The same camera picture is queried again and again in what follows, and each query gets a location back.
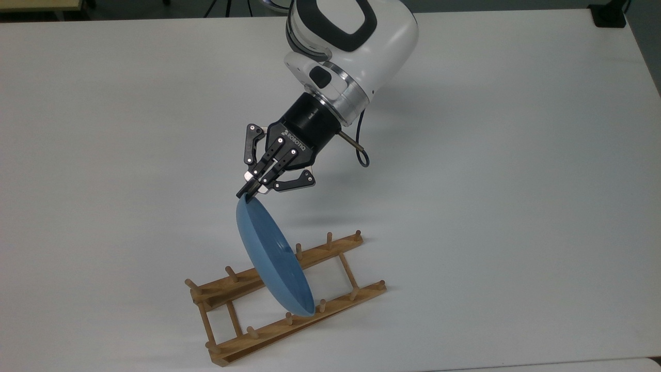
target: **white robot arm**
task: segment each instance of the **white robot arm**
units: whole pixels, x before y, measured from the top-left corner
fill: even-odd
[[[305,93],[268,128],[248,125],[247,183],[239,198],[314,185],[309,167],[317,154],[399,71],[415,48],[418,25],[399,0],[295,0],[286,35],[293,52],[285,64]],[[257,161],[256,143],[264,137]],[[278,181],[283,172],[303,168],[298,179]]]

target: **white table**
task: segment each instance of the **white table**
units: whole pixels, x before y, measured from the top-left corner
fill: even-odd
[[[389,291],[230,368],[420,371],[661,355],[661,99],[587,10],[421,14],[317,186],[260,200],[304,247],[359,228]],[[183,281],[251,266],[245,125],[301,93],[283,19],[0,24],[0,369],[216,370]],[[306,271],[345,293],[339,262]],[[265,290],[243,327],[281,318]],[[212,319],[224,339],[224,310]]]
[[[517,367],[484,368],[475,372],[659,372],[661,367],[650,359],[584,361]]]

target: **robotiq logo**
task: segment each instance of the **robotiq logo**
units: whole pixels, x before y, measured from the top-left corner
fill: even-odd
[[[292,142],[297,144],[298,147],[301,148],[301,150],[305,151],[305,145],[303,144],[303,142],[301,142],[298,138],[294,137],[293,134],[289,133],[289,129],[285,129],[282,135],[292,140]]]

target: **metal rod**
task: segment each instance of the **metal rod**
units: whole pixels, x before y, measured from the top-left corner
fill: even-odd
[[[356,150],[358,150],[360,152],[365,151],[365,148],[363,146],[361,146],[358,142],[354,141],[353,138],[349,137],[349,135],[347,133],[344,133],[343,131],[339,131],[337,134],[340,137],[342,137],[343,140],[349,142],[349,145],[355,147]]]

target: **cable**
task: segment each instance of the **cable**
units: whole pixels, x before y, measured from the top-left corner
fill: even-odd
[[[232,8],[232,0],[227,0],[227,6],[225,7],[225,18],[229,18],[230,8]]]
[[[360,118],[358,119],[358,126],[356,127],[356,143],[359,143],[358,140],[360,139],[360,126],[363,124],[363,116],[365,115],[365,110],[363,110],[362,113],[360,113]],[[363,159],[360,157],[360,154],[363,154],[365,157],[365,162],[363,162]],[[363,151],[358,151],[356,149],[356,157],[358,158],[358,163],[362,165],[364,168],[369,167],[369,156],[368,152],[363,150]]]
[[[209,9],[207,9],[207,13],[204,13],[204,17],[202,17],[202,18],[206,18],[206,17],[209,15],[209,13],[210,13],[211,10],[213,9],[213,7],[214,7],[216,1],[218,1],[218,0],[213,0],[213,1],[211,2],[211,6],[209,7]]]

